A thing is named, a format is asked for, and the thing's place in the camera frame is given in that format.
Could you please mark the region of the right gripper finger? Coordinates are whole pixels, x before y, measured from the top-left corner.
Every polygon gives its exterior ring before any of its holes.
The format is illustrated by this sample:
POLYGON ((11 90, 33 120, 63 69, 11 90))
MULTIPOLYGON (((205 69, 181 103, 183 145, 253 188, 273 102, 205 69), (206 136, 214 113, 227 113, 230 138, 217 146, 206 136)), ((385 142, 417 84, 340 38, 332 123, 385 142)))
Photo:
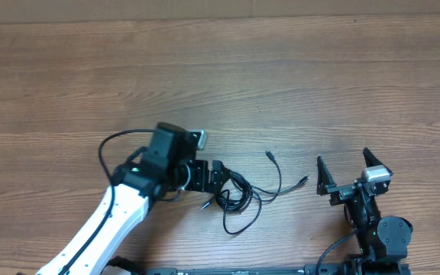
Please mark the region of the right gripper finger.
POLYGON ((321 155, 317 157, 317 170, 318 179, 316 193, 320 196, 327 195, 329 193, 329 189, 336 187, 336 183, 328 171, 328 168, 325 165, 321 155))
MULTIPOLYGON (((366 167, 373 167, 377 165, 384 165, 375 155, 370 151, 369 148, 365 147, 363 149, 364 161, 366 163, 366 167)), ((393 175, 393 171, 389 169, 386 165, 384 165, 393 175)))

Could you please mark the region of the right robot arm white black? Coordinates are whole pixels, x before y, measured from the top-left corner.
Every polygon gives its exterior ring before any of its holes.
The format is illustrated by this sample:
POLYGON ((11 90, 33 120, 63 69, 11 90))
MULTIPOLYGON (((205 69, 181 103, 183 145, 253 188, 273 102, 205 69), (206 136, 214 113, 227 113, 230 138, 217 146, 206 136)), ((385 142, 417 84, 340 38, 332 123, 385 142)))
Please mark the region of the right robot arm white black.
POLYGON ((366 167, 352 184, 339 186, 321 156, 317 157, 316 193, 330 196, 330 205, 343 205, 346 222, 353 231, 329 246, 319 257, 315 274, 410 274, 402 260, 408 256, 413 225, 406 219, 383 217, 376 198, 389 190, 393 171, 368 149, 363 149, 366 167), (357 239, 360 253, 349 254, 340 264, 324 264, 327 254, 350 238, 357 239))

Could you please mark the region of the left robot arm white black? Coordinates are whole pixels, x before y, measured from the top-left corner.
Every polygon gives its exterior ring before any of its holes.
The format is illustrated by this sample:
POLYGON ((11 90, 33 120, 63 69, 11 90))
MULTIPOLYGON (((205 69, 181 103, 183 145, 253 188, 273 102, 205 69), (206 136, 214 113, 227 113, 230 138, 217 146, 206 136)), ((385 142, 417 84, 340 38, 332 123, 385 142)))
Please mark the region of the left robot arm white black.
POLYGON ((106 170, 109 186, 99 206, 71 242, 40 274, 100 274, 129 232, 167 193, 189 190, 218 195, 231 178, 222 162, 197 160, 207 134, 160 122, 150 143, 106 170))

